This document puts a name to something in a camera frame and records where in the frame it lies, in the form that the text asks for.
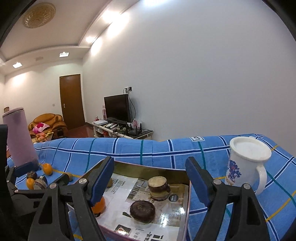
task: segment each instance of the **blue gripper pad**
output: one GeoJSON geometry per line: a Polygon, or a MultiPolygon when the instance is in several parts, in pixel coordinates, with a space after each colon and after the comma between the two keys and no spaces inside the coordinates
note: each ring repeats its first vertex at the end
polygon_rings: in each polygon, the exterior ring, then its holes
{"type": "Polygon", "coordinates": [[[27,162],[21,166],[15,168],[15,176],[21,177],[22,175],[30,172],[38,170],[38,162],[27,162]]]}
{"type": "Polygon", "coordinates": [[[186,159],[185,169],[198,199],[208,207],[213,200],[211,197],[214,193],[211,184],[211,179],[213,180],[213,178],[208,173],[208,171],[203,170],[199,166],[193,157],[186,159]]]}
{"type": "Polygon", "coordinates": [[[114,158],[106,157],[98,169],[93,170],[88,176],[89,184],[86,199],[93,207],[103,196],[106,186],[114,171],[114,158]]]}

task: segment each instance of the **tv screen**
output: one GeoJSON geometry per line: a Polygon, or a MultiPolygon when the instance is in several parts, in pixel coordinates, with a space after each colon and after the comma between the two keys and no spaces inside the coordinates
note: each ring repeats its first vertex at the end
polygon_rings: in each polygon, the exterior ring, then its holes
{"type": "Polygon", "coordinates": [[[131,122],[128,95],[104,97],[107,119],[131,122]]]}

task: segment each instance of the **newspaper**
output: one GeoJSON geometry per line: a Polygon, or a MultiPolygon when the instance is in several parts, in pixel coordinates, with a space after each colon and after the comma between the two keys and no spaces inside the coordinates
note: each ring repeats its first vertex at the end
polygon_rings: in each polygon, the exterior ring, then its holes
{"type": "Polygon", "coordinates": [[[185,230],[189,187],[170,184],[168,199],[158,202],[150,197],[146,180],[112,175],[113,186],[106,188],[106,210],[96,220],[101,226],[123,236],[141,241],[181,241],[185,230]],[[151,223],[136,221],[130,215],[130,206],[137,200],[146,200],[155,206],[151,223]]]}

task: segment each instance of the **floral pillow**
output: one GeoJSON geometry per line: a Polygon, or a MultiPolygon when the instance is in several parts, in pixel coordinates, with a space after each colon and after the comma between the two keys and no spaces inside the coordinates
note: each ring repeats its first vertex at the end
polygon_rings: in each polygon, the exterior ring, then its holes
{"type": "Polygon", "coordinates": [[[37,124],[34,128],[33,128],[33,132],[35,134],[44,131],[47,127],[49,127],[49,125],[45,124],[45,123],[39,123],[37,124]]]}

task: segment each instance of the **mug handle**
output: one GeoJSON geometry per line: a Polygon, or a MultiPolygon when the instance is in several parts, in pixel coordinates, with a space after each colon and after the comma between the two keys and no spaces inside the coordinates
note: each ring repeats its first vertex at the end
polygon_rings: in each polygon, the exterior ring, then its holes
{"type": "Polygon", "coordinates": [[[259,173],[259,186],[256,190],[256,195],[259,195],[260,193],[263,192],[265,188],[265,185],[267,182],[267,173],[263,165],[259,165],[258,167],[256,167],[256,170],[259,173]]]}

